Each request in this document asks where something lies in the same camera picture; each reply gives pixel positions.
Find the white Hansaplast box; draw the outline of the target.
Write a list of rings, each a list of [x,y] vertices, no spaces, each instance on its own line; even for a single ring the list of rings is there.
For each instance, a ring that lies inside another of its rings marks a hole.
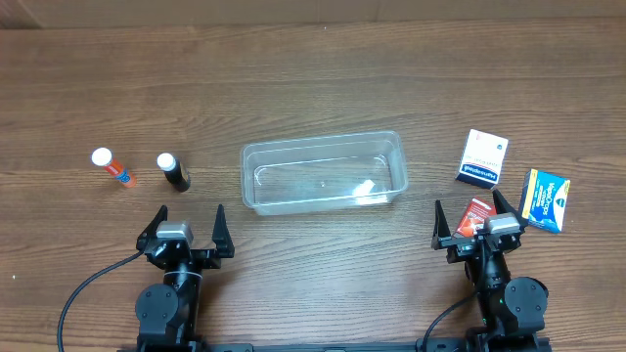
[[[456,180],[483,189],[494,189],[500,182],[509,140],[471,129],[466,138]]]

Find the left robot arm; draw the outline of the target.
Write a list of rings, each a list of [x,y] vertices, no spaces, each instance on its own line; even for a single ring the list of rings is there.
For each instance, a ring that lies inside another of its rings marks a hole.
[[[208,351],[197,334],[202,272],[219,269],[221,260],[235,255],[223,205],[216,211],[211,240],[214,248],[193,248],[191,225],[169,221],[164,205],[138,237],[136,247],[148,262],[163,271],[160,284],[138,296],[135,313],[140,323],[138,351]]]

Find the orange tube white cap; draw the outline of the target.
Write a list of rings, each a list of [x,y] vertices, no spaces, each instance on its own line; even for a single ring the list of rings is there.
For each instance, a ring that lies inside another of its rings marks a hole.
[[[92,152],[92,162],[104,168],[111,176],[120,182],[126,188],[132,188],[136,185],[136,177],[113,157],[112,151],[105,147],[100,147]]]

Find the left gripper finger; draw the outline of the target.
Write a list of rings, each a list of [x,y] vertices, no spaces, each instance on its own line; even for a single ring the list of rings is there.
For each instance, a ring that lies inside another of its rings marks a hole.
[[[166,205],[162,205],[156,216],[149,223],[149,225],[145,228],[145,230],[139,235],[137,238],[137,242],[148,242],[150,239],[154,238],[157,233],[157,228],[159,224],[163,221],[167,220],[168,208]]]
[[[211,237],[215,243],[216,251],[220,257],[233,257],[235,247],[227,227],[225,209],[222,204],[218,205]]]

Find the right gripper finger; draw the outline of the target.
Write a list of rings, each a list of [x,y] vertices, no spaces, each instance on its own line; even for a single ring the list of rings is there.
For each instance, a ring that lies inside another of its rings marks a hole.
[[[521,213],[512,207],[499,190],[492,191],[493,201],[498,214],[511,213],[517,220],[521,229],[528,226],[528,220]]]
[[[434,228],[431,239],[432,248],[444,248],[452,239],[448,222],[440,200],[435,202]]]

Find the blue VapoDrops lozenge box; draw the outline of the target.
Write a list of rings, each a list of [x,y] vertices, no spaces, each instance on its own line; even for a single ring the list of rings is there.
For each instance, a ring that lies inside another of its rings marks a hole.
[[[536,228],[558,234],[562,231],[570,180],[530,169],[521,192],[519,212]]]

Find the red Panadol box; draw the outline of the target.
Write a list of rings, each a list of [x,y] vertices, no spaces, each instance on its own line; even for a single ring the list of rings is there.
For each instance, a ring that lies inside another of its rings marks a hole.
[[[471,238],[483,229],[485,220],[496,215],[495,205],[483,198],[472,198],[453,233],[455,238]]]

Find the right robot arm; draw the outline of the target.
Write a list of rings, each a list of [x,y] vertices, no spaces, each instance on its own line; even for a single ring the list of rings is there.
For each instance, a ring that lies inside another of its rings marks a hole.
[[[431,247],[444,249],[450,264],[465,264],[472,293],[454,303],[434,319],[416,343],[418,351],[550,351],[545,328],[549,291],[530,277],[513,278],[505,255],[521,246],[528,221],[500,193],[492,192],[496,214],[470,238],[452,235],[441,202],[435,203]],[[435,338],[434,328],[457,308],[477,300],[483,325],[470,328],[460,338]]]

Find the black tube white cap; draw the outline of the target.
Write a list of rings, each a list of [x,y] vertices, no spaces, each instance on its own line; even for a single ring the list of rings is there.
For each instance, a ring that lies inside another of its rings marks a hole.
[[[191,187],[189,172],[182,162],[173,154],[162,153],[157,159],[157,166],[163,171],[167,181],[180,193],[186,192]]]

